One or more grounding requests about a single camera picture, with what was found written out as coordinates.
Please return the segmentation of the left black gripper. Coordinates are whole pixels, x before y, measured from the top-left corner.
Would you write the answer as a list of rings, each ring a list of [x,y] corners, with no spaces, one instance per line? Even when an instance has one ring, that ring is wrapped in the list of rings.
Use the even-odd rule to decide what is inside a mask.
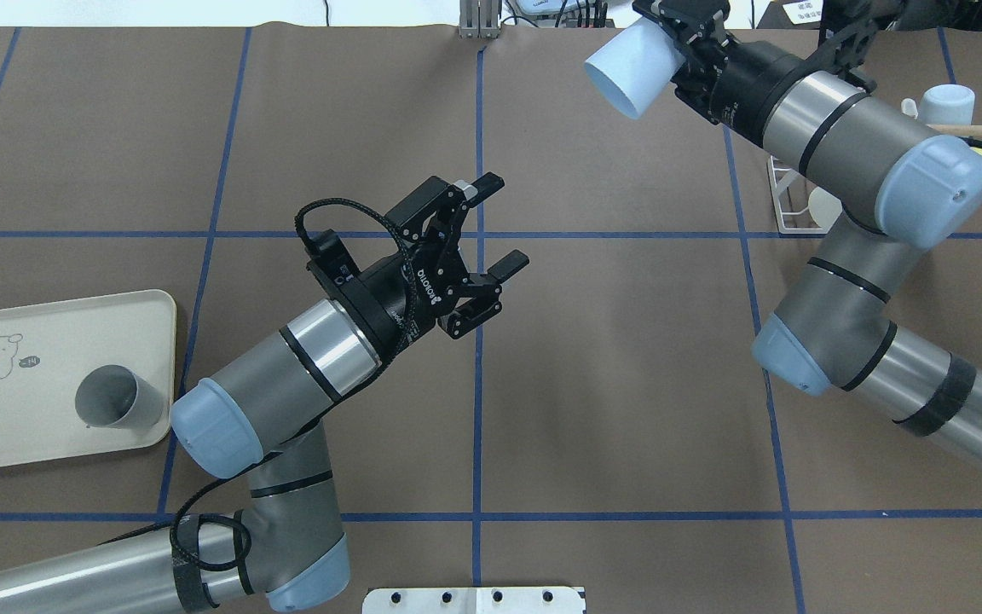
[[[511,250],[479,275],[466,267],[459,238],[468,212],[504,186],[494,172],[474,182],[432,176],[385,215],[342,201],[381,224],[397,245],[342,291],[344,310],[372,350],[411,345],[433,325],[464,337],[502,311],[502,285],[529,265],[529,256]]]

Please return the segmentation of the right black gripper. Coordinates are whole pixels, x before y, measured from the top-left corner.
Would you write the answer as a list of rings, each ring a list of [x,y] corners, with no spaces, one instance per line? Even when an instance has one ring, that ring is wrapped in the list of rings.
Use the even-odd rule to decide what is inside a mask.
[[[635,1],[632,8],[685,58],[671,78],[674,93],[710,124],[765,128],[781,97],[807,74],[791,52],[727,32],[726,1]]]

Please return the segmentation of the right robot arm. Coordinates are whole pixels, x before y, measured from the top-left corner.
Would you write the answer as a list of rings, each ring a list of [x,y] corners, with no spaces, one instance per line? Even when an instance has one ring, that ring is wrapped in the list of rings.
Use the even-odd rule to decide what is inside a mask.
[[[860,71],[875,17],[802,59],[725,30],[725,1],[635,1],[683,57],[675,95],[837,197],[840,214],[753,342],[812,396],[858,394],[909,434],[982,464],[982,370],[884,315],[924,253],[982,205],[982,156],[873,97]]]

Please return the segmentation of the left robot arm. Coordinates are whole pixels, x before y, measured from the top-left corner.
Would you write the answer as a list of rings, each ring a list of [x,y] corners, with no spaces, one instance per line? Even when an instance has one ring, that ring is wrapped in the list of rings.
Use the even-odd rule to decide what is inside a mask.
[[[305,268],[325,296],[170,408],[213,481],[171,520],[0,571],[0,613],[211,613],[253,594],[290,613],[338,597],[349,545],[322,419],[432,327],[458,339],[499,314],[529,257],[472,272],[459,240],[503,186],[494,172],[430,177],[385,214],[342,198],[301,207]]]

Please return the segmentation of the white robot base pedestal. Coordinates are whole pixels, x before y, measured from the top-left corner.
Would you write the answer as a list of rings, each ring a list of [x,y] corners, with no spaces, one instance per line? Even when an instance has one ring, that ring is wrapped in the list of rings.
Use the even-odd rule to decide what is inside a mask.
[[[382,588],[362,613],[586,613],[585,589],[569,586]]]

